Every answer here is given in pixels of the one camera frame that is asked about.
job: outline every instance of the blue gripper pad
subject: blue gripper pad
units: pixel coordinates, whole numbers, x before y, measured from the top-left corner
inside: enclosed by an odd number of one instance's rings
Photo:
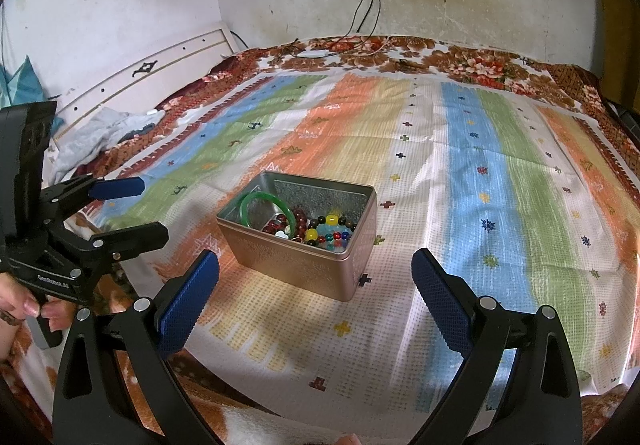
[[[142,178],[123,178],[121,180],[104,180],[95,183],[89,196],[94,200],[114,200],[116,198],[130,198],[140,196],[145,191],[145,182]]]
[[[169,279],[156,295],[158,354],[165,360],[187,342],[213,288],[218,283],[218,258],[204,250],[182,277]]]
[[[474,345],[471,317],[476,296],[473,291],[462,278],[448,275],[426,248],[414,253],[411,271],[447,346],[466,358]]]

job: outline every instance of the metal tin box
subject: metal tin box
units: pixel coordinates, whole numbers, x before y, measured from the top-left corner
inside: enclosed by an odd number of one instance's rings
[[[270,202],[249,206],[249,229],[240,223],[239,204],[249,192],[279,197],[289,208],[300,206],[309,218],[339,213],[357,227],[346,249],[334,253],[266,234],[261,228],[279,213]],[[376,237],[373,187],[293,174],[261,172],[218,213],[218,224],[238,263],[270,277],[326,297],[348,301],[364,272]]]

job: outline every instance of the yellow curtain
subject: yellow curtain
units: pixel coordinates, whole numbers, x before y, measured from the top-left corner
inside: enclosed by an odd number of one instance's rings
[[[600,89],[608,100],[640,114],[639,0],[602,0],[604,75]]]

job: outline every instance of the green stripe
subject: green stripe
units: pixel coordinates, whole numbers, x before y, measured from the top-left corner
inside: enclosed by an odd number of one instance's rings
[[[258,102],[255,108],[206,142],[191,160],[148,186],[141,200],[126,214],[109,219],[108,229],[116,230],[164,219],[171,206],[182,199],[181,194],[172,193],[176,186],[193,187],[204,178],[219,173],[226,164],[238,157],[239,152],[249,142],[273,123],[278,113],[294,107],[309,86],[324,78],[325,76],[321,75],[299,76],[290,85],[277,89],[269,98]],[[260,122],[262,126],[254,130],[247,129],[247,124],[250,122]],[[240,143],[236,142],[229,147],[234,140],[239,140]]]
[[[524,227],[534,297],[558,311],[576,367],[584,369],[591,354],[594,328],[593,291],[577,266],[576,242],[572,241],[563,215],[562,198],[540,152],[523,132],[520,120],[500,94],[478,90],[482,107],[494,124],[516,196]]]

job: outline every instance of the blue stripe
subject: blue stripe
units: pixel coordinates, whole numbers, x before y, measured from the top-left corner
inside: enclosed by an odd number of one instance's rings
[[[285,86],[292,84],[298,77],[297,76],[276,76],[273,80],[263,84],[260,88],[250,92],[239,102],[226,108],[219,116],[215,117],[212,121],[207,122],[195,133],[193,133],[187,140],[183,141],[178,147],[164,154],[159,158],[150,168],[139,176],[144,180],[145,187],[148,187],[151,183],[159,180],[173,171],[180,168],[182,165],[190,162],[190,160],[200,151],[201,148],[212,139],[214,139],[220,132],[235,121],[238,121],[242,115],[257,107],[260,102],[271,98],[276,92],[280,91]],[[206,134],[207,136],[201,138],[200,135]],[[100,212],[97,214],[94,223],[97,226],[101,226],[107,219],[115,218],[125,214],[133,205],[138,203],[144,193],[140,196],[132,198],[123,198],[118,201],[106,202]]]
[[[500,139],[474,88],[445,82],[442,95],[449,127],[450,193],[448,241],[441,264],[448,273],[465,279],[476,295],[491,295],[507,309],[533,313],[537,305],[527,276],[522,221]],[[481,193],[488,195],[488,203],[481,200]],[[483,228],[482,220],[488,227],[495,223],[495,229]],[[494,408],[513,357],[513,350],[503,355],[489,399]],[[450,351],[437,333],[417,400],[418,411],[430,409],[435,390],[450,383],[461,363],[460,354]]]

